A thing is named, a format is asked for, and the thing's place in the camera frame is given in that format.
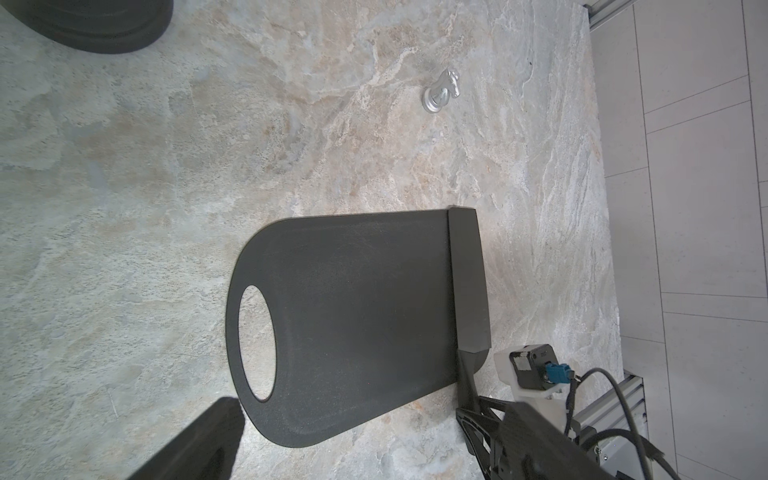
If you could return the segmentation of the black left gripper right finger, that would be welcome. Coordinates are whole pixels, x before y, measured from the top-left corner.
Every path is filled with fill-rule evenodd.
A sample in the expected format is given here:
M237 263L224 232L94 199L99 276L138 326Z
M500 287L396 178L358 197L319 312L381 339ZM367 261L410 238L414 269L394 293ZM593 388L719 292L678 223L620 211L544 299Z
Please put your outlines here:
M509 402L495 433L496 479L612 479L529 404Z

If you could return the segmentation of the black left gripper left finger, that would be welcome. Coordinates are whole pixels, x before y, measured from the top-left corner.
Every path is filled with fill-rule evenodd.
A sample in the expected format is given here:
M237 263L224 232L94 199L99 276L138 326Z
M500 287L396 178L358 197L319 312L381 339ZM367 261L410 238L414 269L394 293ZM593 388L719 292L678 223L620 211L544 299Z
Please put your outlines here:
M221 397L130 479L230 479L244 425L239 400Z

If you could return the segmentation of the black cutting board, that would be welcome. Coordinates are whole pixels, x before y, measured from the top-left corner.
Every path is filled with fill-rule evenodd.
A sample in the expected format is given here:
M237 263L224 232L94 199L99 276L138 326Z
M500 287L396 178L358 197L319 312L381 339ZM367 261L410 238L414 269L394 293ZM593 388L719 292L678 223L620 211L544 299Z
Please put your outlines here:
M268 307L276 344L270 395L243 365L246 289ZM491 347L482 243L474 209L276 221L242 249L228 291L230 372L247 416L288 448L323 442L457 379Z

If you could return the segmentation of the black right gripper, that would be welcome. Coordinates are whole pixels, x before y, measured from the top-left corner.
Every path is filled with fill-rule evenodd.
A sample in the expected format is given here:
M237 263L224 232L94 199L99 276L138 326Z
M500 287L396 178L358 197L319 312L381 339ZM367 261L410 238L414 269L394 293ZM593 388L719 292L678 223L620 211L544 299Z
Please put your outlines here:
M509 401L473 395L460 399L456 419L469 453L475 457L485 479L505 479L505 450L500 428Z

